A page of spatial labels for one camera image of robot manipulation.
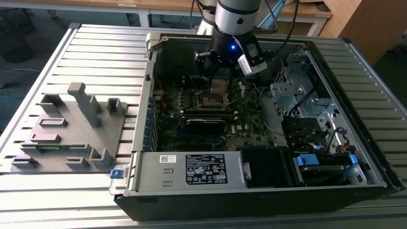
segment wooden desk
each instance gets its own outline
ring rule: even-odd
[[[290,31],[296,5],[296,2],[288,4],[278,17],[278,33],[281,34],[288,34]],[[333,18],[333,16],[334,14],[332,12],[321,11],[316,3],[300,3],[297,25],[293,32],[294,35],[320,36],[328,20]],[[272,24],[273,17],[270,15],[270,9],[266,4],[262,3],[257,17],[257,25],[260,25],[265,19],[269,22],[266,24]]]
[[[137,13],[139,2],[141,0],[0,0],[0,6],[46,10]]]
[[[10,0],[3,2],[22,2],[25,4],[61,4],[61,5],[75,5],[75,6],[95,6],[95,7],[122,7],[131,8],[137,7],[141,0],[110,0],[110,1],[93,1],[93,0]]]
[[[137,13],[141,16],[142,27],[150,27],[150,16],[153,14],[190,16],[191,1],[193,0],[0,0],[0,6],[47,10]],[[260,13],[268,13],[268,11],[268,7],[261,7]],[[294,3],[285,6],[278,18],[282,33],[288,33],[288,27],[289,23],[293,21],[294,11]],[[201,16],[197,4],[193,15]],[[294,34],[318,36],[326,24],[326,20],[332,17],[333,13],[320,11],[316,4],[301,3],[297,19],[298,26]]]

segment sticker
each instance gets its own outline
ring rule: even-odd
[[[175,163],[177,155],[161,155],[161,163]]]
[[[126,7],[137,7],[135,4],[118,4],[119,6],[126,6]]]
[[[189,185],[228,184],[225,154],[186,155]]]

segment white sticker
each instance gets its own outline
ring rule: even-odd
[[[161,163],[175,163],[177,155],[161,155]]]
[[[118,4],[119,6],[126,6],[126,7],[137,7],[134,4]]]

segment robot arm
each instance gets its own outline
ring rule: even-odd
[[[274,53],[262,51],[253,34],[261,4],[262,0],[218,1],[211,47],[195,53],[199,73],[209,80],[220,68],[230,68],[234,73],[240,65],[245,76],[268,68]]]

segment desk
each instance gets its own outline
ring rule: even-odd
[[[47,10],[137,13],[141,16],[142,27],[149,28],[153,14],[190,16],[191,0],[0,0],[0,6]],[[260,14],[265,13],[268,15],[268,10],[269,8],[261,7]],[[292,22],[294,11],[296,4],[286,5],[278,21],[282,23]],[[193,15],[201,16],[197,5]],[[301,3],[297,22],[312,24],[312,27],[308,28],[309,32],[306,34],[301,32],[298,35],[318,36],[328,19],[332,17],[333,13],[322,12],[316,4]]]
[[[147,16],[151,14],[163,14],[163,15],[182,15],[189,16],[191,10],[191,0],[141,0],[141,4],[138,5],[141,12],[141,21],[149,21]],[[278,17],[278,21],[281,22],[292,22],[296,12],[296,3],[290,3],[285,6],[281,16]],[[198,12],[198,7],[195,5],[194,15],[201,16]],[[260,8],[260,14],[266,17],[270,13],[268,7]],[[333,18],[334,14],[332,12],[324,12],[320,10],[317,4],[314,3],[300,3],[300,13],[297,22],[312,24],[308,29],[308,33],[300,32],[297,35],[308,35],[308,36],[318,36],[326,21]],[[150,27],[150,24],[142,24],[142,27]],[[211,31],[206,31],[206,28],[198,32],[199,34],[210,35]]]

